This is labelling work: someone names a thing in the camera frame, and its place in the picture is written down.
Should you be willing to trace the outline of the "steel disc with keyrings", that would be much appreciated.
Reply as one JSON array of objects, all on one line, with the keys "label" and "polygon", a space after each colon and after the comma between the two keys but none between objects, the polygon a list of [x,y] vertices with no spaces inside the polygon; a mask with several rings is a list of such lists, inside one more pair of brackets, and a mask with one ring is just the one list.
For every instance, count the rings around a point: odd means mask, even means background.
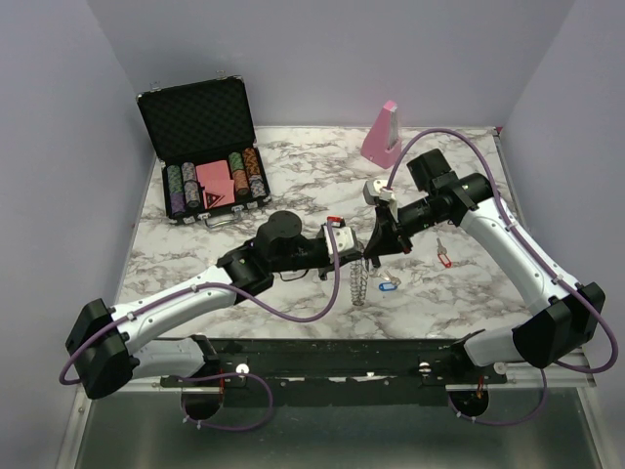
[{"label": "steel disc with keyrings", "polygon": [[350,268],[350,292],[354,306],[363,306],[368,288],[369,268],[368,262],[361,258],[351,263]]}]

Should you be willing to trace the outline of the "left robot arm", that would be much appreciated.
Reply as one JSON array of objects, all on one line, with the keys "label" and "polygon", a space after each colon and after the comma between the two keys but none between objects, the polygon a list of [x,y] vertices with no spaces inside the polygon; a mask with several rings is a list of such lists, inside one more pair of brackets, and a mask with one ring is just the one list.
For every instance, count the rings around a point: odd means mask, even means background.
[{"label": "left robot arm", "polygon": [[133,303],[107,306],[102,299],[87,303],[65,341],[69,360],[64,369],[75,369],[74,383],[91,400],[143,377],[175,375],[196,386],[207,385],[217,371],[207,349],[194,338],[167,344],[162,334],[245,300],[295,321],[258,298],[272,287],[275,275],[312,269],[322,276],[338,274],[358,256],[354,230],[343,219],[328,218],[316,237],[307,238],[295,213],[277,211],[253,238],[183,283]]}]

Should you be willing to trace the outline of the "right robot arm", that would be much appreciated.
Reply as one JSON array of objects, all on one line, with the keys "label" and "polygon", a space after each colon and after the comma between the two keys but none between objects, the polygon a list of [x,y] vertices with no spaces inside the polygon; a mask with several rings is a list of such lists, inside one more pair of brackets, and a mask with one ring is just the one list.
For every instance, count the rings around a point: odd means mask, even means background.
[{"label": "right robot arm", "polygon": [[385,255],[408,253],[410,239],[449,222],[471,236],[506,274],[531,313],[517,326],[478,331],[462,339],[449,359],[451,375],[469,383],[496,362],[527,362],[544,368],[587,343],[605,295],[594,282],[583,285],[556,263],[512,217],[488,179],[480,173],[458,177],[442,152],[430,150],[407,165],[425,197],[404,207],[396,203],[386,181],[365,184],[363,195],[374,206],[375,227],[364,257],[373,265]]}]

